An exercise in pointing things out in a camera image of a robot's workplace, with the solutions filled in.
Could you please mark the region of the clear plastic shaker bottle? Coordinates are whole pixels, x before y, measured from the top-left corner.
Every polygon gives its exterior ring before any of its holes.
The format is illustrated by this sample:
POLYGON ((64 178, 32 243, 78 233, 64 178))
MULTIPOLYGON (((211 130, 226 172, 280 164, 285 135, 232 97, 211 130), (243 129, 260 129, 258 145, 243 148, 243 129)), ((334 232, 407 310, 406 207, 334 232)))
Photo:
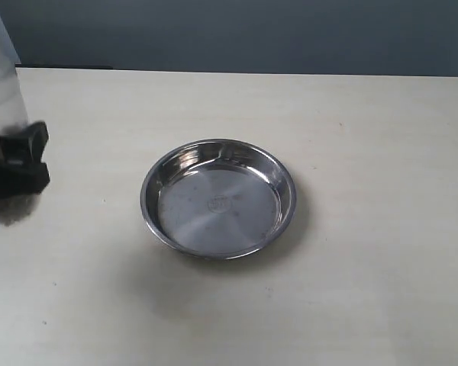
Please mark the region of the clear plastic shaker bottle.
POLYGON ((29 124, 16 71, 19 57, 0 16, 0 159, 18 164, 25 152, 11 135, 29 124))

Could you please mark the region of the round stainless steel plate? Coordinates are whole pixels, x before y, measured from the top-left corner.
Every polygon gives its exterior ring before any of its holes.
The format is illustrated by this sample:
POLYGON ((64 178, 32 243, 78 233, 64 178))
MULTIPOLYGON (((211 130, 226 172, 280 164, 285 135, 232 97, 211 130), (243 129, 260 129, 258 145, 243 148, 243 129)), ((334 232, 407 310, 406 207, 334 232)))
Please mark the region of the round stainless steel plate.
POLYGON ((297 193, 287 168, 251 143, 198 140, 161 157, 140 189, 140 209, 159 241, 196 258, 251 255, 281 236, 297 193))

